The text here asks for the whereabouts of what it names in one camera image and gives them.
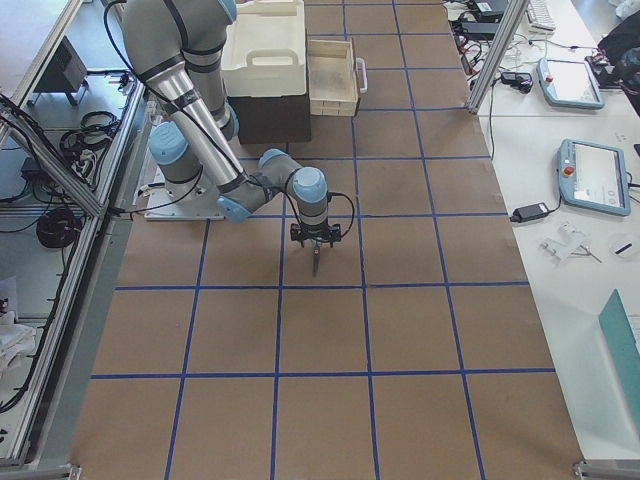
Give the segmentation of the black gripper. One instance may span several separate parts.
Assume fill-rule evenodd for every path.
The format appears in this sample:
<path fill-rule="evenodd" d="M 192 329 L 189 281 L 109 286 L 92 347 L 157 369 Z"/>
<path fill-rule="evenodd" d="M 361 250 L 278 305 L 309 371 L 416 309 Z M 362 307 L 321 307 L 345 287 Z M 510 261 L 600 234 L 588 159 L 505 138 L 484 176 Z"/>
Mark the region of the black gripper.
<path fill-rule="evenodd" d="M 309 226 L 307 224 L 292 223 L 290 225 L 290 239 L 299 242 L 301 248 L 305 248 L 305 241 L 314 239 L 328 243 L 330 248 L 342 239 L 341 226 L 339 224 L 329 225 L 327 223 Z"/>

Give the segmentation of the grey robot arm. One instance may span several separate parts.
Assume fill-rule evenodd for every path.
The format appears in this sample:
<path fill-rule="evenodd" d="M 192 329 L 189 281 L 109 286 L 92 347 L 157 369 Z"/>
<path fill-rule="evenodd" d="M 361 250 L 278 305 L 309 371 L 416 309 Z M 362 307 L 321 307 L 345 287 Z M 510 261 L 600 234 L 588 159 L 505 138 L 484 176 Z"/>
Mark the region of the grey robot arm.
<path fill-rule="evenodd" d="M 249 174 L 228 142 L 236 133 L 221 58 L 233 1 L 129 1 L 121 23 L 132 72 L 162 102 L 218 190 L 217 205 L 240 223 L 282 193 L 294 200 L 292 240 L 334 244 L 345 232 L 328 221 L 323 172 L 304 167 L 279 149 L 266 151 Z"/>

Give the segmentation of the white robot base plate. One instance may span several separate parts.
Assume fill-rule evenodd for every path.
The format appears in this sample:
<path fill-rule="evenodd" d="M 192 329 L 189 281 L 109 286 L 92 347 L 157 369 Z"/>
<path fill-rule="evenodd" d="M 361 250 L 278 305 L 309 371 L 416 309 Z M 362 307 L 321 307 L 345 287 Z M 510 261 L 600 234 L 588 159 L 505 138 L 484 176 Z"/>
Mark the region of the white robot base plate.
<path fill-rule="evenodd" d="M 198 183 L 167 182 L 159 167 L 156 168 L 153 187 L 143 212 L 149 221 L 198 221 L 223 220 L 217 206 L 218 191 L 215 185 L 202 175 Z"/>

